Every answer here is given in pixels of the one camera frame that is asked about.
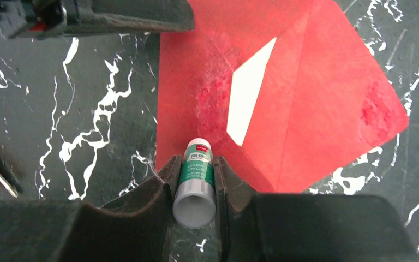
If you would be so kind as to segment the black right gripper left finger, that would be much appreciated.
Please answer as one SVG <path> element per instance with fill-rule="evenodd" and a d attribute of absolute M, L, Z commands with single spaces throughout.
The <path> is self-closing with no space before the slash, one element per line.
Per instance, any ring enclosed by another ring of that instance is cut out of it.
<path fill-rule="evenodd" d="M 102 207 L 0 201 L 0 261 L 167 261 L 182 157 Z"/>

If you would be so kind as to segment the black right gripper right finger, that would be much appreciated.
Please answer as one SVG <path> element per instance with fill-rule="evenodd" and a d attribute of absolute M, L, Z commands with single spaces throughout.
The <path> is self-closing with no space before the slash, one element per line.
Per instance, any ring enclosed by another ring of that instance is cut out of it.
<path fill-rule="evenodd" d="M 397 210 L 375 195 L 259 193 L 213 161 L 219 261 L 416 261 Z"/>

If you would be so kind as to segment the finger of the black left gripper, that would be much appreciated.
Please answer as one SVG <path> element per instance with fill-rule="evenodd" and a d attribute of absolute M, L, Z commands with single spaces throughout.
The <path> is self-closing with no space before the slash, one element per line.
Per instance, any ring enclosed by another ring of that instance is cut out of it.
<path fill-rule="evenodd" d="M 7 39 L 49 39 L 183 32 L 195 19 L 188 1 L 0 1 L 0 28 Z"/>

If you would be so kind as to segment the white green glue stick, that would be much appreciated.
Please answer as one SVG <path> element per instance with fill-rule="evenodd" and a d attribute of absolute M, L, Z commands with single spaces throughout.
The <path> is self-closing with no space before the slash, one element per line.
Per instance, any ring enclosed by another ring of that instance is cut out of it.
<path fill-rule="evenodd" d="M 213 153 L 203 138 L 191 140 L 184 153 L 173 215 L 181 226 L 200 229 L 216 215 Z"/>

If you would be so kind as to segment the red paper envelope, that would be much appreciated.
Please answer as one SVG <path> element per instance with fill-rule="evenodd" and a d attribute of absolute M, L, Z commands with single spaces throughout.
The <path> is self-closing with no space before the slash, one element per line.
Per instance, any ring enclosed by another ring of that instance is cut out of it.
<path fill-rule="evenodd" d="M 206 139 L 259 192 L 301 192 L 409 123 L 334 1 L 191 1 L 195 28 L 160 37 L 161 169 Z M 233 72 L 277 38 L 243 145 L 226 132 Z"/>

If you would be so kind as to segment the peach lined letter paper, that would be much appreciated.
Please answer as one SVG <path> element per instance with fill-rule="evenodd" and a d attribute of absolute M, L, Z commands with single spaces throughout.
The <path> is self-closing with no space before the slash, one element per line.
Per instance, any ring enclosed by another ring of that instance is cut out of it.
<path fill-rule="evenodd" d="M 276 41 L 271 39 L 233 72 L 226 132 L 238 146 L 246 137 Z"/>

